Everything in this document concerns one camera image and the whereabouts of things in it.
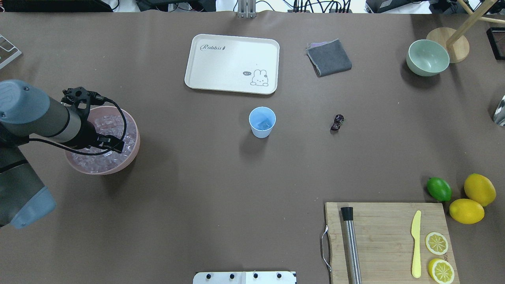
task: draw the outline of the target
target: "yellow plastic knife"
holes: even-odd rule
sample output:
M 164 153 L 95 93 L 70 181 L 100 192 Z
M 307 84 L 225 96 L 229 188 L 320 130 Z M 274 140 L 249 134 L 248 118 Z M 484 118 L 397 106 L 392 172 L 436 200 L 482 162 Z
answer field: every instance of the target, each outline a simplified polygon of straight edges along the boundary
M 412 258 L 412 276 L 421 277 L 421 252 L 419 238 L 421 233 L 421 211 L 417 211 L 412 220 L 411 235 L 414 238 L 414 256 Z

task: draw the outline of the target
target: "wooden cutting board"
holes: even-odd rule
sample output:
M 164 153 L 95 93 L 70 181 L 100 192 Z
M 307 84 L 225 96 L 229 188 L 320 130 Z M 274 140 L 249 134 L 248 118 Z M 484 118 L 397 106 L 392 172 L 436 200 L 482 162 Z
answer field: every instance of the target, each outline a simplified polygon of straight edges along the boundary
M 349 284 L 346 262 L 345 225 L 341 207 L 353 207 L 356 244 L 363 284 L 436 284 L 428 273 L 433 258 L 447 260 L 455 271 L 454 284 L 459 284 L 445 213 L 440 203 L 346 203 L 327 202 L 326 223 L 330 239 L 331 282 Z M 421 210 L 421 277 L 411 274 L 414 239 L 411 225 L 414 214 Z M 430 232 L 447 238 L 449 250 L 437 256 L 426 248 L 424 239 Z

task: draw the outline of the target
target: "metal bracket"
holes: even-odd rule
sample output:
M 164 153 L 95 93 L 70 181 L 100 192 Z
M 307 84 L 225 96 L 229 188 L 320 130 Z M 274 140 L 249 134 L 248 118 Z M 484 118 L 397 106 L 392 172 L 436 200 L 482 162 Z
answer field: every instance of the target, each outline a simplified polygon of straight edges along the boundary
M 256 0 L 238 0 L 238 18 L 256 18 Z
M 197 272 L 193 284 L 296 284 L 295 271 Z

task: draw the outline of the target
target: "green bowl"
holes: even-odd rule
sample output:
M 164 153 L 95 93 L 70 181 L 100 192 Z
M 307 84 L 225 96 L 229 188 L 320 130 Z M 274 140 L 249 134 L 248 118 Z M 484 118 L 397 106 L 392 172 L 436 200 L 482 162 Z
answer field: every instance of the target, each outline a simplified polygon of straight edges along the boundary
M 432 40 L 416 40 L 409 47 L 407 65 L 419 76 L 433 76 L 447 69 L 449 54 Z

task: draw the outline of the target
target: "brown table surface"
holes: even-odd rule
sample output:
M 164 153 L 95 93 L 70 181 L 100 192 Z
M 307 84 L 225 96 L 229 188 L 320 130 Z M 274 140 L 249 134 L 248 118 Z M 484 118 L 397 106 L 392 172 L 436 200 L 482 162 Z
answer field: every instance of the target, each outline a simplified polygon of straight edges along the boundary
M 447 180 L 456 199 L 477 172 L 493 181 L 495 202 L 477 224 L 448 216 L 447 225 L 461 283 L 501 283 L 505 130 L 491 116 L 505 63 L 494 59 L 489 24 L 467 32 L 470 55 L 440 75 L 419 77 L 405 62 L 414 40 L 466 17 L 1 14 L 0 33 L 23 55 L 0 80 L 25 80 L 57 100 L 77 86 L 111 97 L 134 116 L 141 148 L 123 171 L 89 176 L 60 149 L 22 146 L 58 205 L 25 229 L 0 229 L 0 282 L 192 283 L 197 271 L 256 269 L 328 283 L 325 202 L 433 202 L 431 176 Z M 278 41 L 277 91 L 187 87 L 200 33 Z M 305 48 L 335 38 L 352 70 L 318 78 Z M 248 125 L 257 106 L 277 115 L 267 139 Z M 336 114 L 345 123 L 332 134 Z

